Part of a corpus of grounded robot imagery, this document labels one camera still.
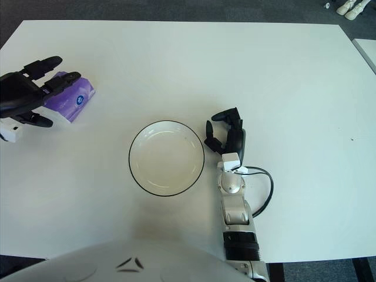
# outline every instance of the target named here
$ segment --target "black cable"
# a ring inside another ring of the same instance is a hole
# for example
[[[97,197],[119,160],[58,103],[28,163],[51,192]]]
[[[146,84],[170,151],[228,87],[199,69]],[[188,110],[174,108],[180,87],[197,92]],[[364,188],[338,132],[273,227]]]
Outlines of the black cable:
[[[255,166],[246,166],[246,168],[248,168],[248,169],[256,169],[256,170],[259,170],[259,171],[261,171],[261,172],[254,172],[254,173],[238,173],[238,172],[234,172],[234,173],[235,173],[235,174],[239,174],[239,175],[265,174],[265,175],[267,175],[267,176],[269,177],[269,179],[270,179],[270,192],[269,192],[268,198],[266,198],[266,201],[264,202],[264,204],[263,204],[258,210],[256,210],[256,211],[252,214],[253,218],[255,218],[255,217],[258,216],[260,213],[262,213],[262,212],[266,209],[266,207],[268,206],[268,204],[269,204],[269,202],[270,202],[270,200],[271,200],[271,197],[272,197],[272,195],[273,195],[273,191],[274,191],[274,182],[273,182],[273,178],[271,177],[270,173],[267,172],[266,170],[264,170],[264,169],[262,169],[262,168],[260,168],[260,167],[255,167]]]

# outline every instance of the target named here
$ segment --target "robotic hand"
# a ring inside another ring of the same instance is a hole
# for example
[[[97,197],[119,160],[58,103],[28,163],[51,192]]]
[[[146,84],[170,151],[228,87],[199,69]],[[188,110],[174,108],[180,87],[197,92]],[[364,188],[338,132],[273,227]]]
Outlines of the robotic hand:
[[[241,165],[246,138],[246,133],[242,129],[243,121],[240,119],[237,108],[220,112],[214,115],[212,120],[222,120],[230,125],[224,147],[213,136],[213,127],[209,121],[206,122],[207,138],[204,141],[212,151],[218,152],[222,156],[222,162],[218,164],[218,168],[221,170],[218,188],[221,193],[223,211],[223,240],[226,262],[253,280],[269,282],[266,264],[260,260],[259,245],[257,244],[251,208],[244,199],[246,182],[243,176],[251,175],[252,173],[248,173],[248,168]],[[258,215],[266,207],[273,192],[271,176],[267,171],[259,170],[270,177],[271,193],[267,202],[254,216]]]
[[[81,75],[78,72],[56,76],[45,82],[40,88],[33,80],[38,80],[52,71],[61,62],[58,56],[35,61],[23,67],[19,72],[7,73],[0,77],[0,118],[11,118],[23,124],[51,127],[53,122],[32,110],[43,106],[45,101],[70,87]],[[1,138],[6,135],[2,128]]]

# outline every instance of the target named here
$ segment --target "tissue box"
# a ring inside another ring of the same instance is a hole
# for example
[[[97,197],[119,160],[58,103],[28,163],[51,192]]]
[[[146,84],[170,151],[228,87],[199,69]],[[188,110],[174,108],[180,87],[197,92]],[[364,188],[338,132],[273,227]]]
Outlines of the tissue box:
[[[64,75],[58,72],[55,76]],[[95,90],[86,78],[78,79],[71,87],[62,93],[48,99],[44,107],[60,113],[67,121],[73,122],[95,94]]]

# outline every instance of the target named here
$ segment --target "white object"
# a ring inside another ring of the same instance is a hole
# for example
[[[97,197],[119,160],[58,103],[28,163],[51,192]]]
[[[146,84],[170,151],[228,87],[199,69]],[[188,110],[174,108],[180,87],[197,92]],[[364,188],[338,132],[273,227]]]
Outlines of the white object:
[[[362,6],[362,3],[359,3],[352,9],[351,11],[347,12],[345,15],[345,18],[349,20],[354,20],[361,12],[363,12],[364,7]]]
[[[376,40],[354,39],[352,42],[376,74]]]
[[[14,119],[0,119],[0,134],[8,142],[15,143],[22,136],[23,125]]]
[[[146,126],[135,137],[129,166],[143,189],[158,196],[174,196],[200,177],[204,150],[189,127],[164,120]]]
[[[218,258],[167,241],[116,241],[44,261],[2,282],[253,281]]]
[[[338,25],[24,21],[0,51],[0,71],[56,54],[56,71],[79,71],[97,92],[73,124],[25,126],[16,146],[0,142],[2,254],[51,258],[146,237],[224,258],[221,157],[204,146],[197,182],[156,197],[133,180],[128,153],[140,129],[162,119],[204,141],[206,120],[234,106],[247,132],[243,164],[275,181],[254,221],[262,259],[376,254],[376,222],[364,216],[376,213],[376,80]],[[227,130],[214,129],[225,142]],[[246,182],[256,209],[268,179]]]
[[[354,4],[356,3],[357,0],[348,0],[345,2],[345,4],[343,4],[342,6],[340,6],[338,9],[337,9],[337,14],[343,16],[345,15],[349,10],[351,10],[354,6]]]
[[[237,153],[222,154],[223,170],[229,172],[240,166],[240,160]]]

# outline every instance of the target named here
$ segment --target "tissue box logo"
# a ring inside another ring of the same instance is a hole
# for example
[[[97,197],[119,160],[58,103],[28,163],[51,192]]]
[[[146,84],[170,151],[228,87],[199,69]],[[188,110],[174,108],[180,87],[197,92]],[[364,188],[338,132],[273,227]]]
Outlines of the tissue box logo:
[[[83,102],[83,96],[80,95],[80,96],[77,97],[77,105],[81,105],[82,102]]]

